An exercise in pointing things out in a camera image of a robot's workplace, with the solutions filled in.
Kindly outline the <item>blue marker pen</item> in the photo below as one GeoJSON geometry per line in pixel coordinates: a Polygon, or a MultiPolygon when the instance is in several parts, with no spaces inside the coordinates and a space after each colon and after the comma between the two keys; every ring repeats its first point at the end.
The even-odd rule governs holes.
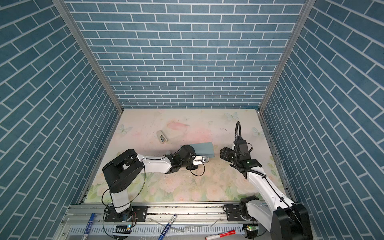
{"type": "Polygon", "coordinates": [[[164,237],[166,236],[167,232],[169,231],[169,229],[171,228],[172,224],[174,223],[174,221],[177,219],[177,215],[173,215],[172,218],[169,220],[169,222],[167,223],[167,225],[164,227],[164,229],[162,230],[158,240],[163,240],[164,237]]]}
{"type": "Polygon", "coordinates": [[[94,222],[95,216],[96,216],[95,213],[91,214],[90,219],[88,220],[88,223],[86,225],[86,228],[85,228],[85,231],[83,233],[83,236],[82,236],[81,240],[87,240],[88,239],[88,236],[89,236],[89,234],[91,232],[91,227],[92,227],[92,224],[94,222]]]}

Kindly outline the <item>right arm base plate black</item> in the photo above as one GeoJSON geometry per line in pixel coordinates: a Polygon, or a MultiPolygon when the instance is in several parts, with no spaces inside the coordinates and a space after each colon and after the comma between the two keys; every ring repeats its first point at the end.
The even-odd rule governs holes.
{"type": "Polygon", "coordinates": [[[256,221],[246,214],[242,214],[241,208],[234,204],[225,204],[222,206],[223,211],[226,214],[228,222],[240,222],[240,221],[256,221]]]}

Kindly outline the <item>red marker pen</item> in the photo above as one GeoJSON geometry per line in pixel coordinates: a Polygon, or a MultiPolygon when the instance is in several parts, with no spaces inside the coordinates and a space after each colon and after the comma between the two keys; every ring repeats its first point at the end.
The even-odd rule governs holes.
{"type": "Polygon", "coordinates": [[[215,240],[215,239],[224,238],[224,237],[228,237],[228,236],[235,235],[235,234],[236,234],[236,231],[231,230],[231,231],[227,231],[224,233],[219,233],[219,234],[207,236],[207,237],[205,237],[205,240],[215,240]]]}

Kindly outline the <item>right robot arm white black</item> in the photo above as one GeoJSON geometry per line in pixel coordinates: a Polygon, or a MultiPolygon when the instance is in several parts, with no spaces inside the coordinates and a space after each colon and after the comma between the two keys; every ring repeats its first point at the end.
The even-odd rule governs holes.
{"type": "Polygon", "coordinates": [[[221,159],[230,163],[262,196],[246,197],[239,204],[242,216],[257,220],[273,240],[312,240],[309,213],[301,203],[289,199],[268,178],[260,162],[251,158],[248,143],[236,136],[233,149],[220,150],[221,159]]]}

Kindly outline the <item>aluminium mounting rail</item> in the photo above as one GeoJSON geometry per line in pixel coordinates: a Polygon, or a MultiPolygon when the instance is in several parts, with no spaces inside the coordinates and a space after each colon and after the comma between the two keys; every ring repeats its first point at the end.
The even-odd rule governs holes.
{"type": "MultiPolygon", "coordinates": [[[[177,215],[180,223],[204,224],[214,221],[227,223],[227,217],[222,209],[225,204],[238,205],[240,202],[191,202],[191,203],[132,203],[131,206],[148,206],[148,213],[145,222],[137,223],[160,223],[167,222],[171,216],[177,215]]],[[[81,204],[71,205],[65,214],[61,224],[65,225],[85,225],[92,213],[95,213],[95,222],[107,223],[104,221],[105,210],[112,205],[103,204],[81,204]]],[[[107,224],[127,224],[127,223],[107,223],[107,224]]]]}

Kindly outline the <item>teal envelope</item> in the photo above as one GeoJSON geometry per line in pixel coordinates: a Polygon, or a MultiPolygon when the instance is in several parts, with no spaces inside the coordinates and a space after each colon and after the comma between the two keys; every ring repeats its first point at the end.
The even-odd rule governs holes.
{"type": "Polygon", "coordinates": [[[209,143],[200,143],[200,144],[190,144],[194,149],[196,156],[213,158],[215,156],[214,145],[212,142],[209,143]]]}

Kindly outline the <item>blue marker pen centre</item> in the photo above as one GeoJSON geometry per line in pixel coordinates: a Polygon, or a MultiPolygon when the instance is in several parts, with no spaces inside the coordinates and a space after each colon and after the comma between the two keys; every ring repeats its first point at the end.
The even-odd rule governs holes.
{"type": "Polygon", "coordinates": [[[166,236],[167,232],[169,231],[169,229],[171,228],[172,224],[174,223],[174,221],[177,219],[177,215],[173,215],[172,218],[169,220],[169,222],[167,223],[167,225],[164,227],[164,229],[162,230],[158,240],[163,240],[164,237],[166,236]]]}

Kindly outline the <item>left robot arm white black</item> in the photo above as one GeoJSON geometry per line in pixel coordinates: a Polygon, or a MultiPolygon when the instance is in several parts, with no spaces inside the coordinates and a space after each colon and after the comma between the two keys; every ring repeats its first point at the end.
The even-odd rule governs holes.
{"type": "Polygon", "coordinates": [[[148,157],[128,149],[102,168],[117,214],[130,211],[131,202],[127,188],[140,174],[172,174],[181,168],[195,170],[209,162],[208,156],[199,156],[190,145],[181,146],[175,153],[162,157],[148,157]]]}

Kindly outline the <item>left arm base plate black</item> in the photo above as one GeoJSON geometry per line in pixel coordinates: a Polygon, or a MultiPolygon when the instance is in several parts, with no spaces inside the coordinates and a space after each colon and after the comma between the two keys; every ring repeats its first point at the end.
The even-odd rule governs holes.
{"type": "Polygon", "coordinates": [[[127,210],[117,213],[114,207],[105,210],[104,221],[107,223],[137,223],[145,222],[148,206],[130,206],[127,210]]]}

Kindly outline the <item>blue marker pen left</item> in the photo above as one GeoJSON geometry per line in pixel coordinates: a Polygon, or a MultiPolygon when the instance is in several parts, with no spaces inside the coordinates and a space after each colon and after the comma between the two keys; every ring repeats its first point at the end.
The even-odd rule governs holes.
{"type": "Polygon", "coordinates": [[[85,228],[85,231],[83,233],[83,236],[82,236],[81,240],[87,240],[88,239],[88,236],[89,236],[89,234],[91,232],[91,227],[92,227],[92,224],[94,222],[95,216],[96,216],[95,213],[91,214],[90,219],[88,220],[88,223],[86,225],[86,228],[85,228]]]}

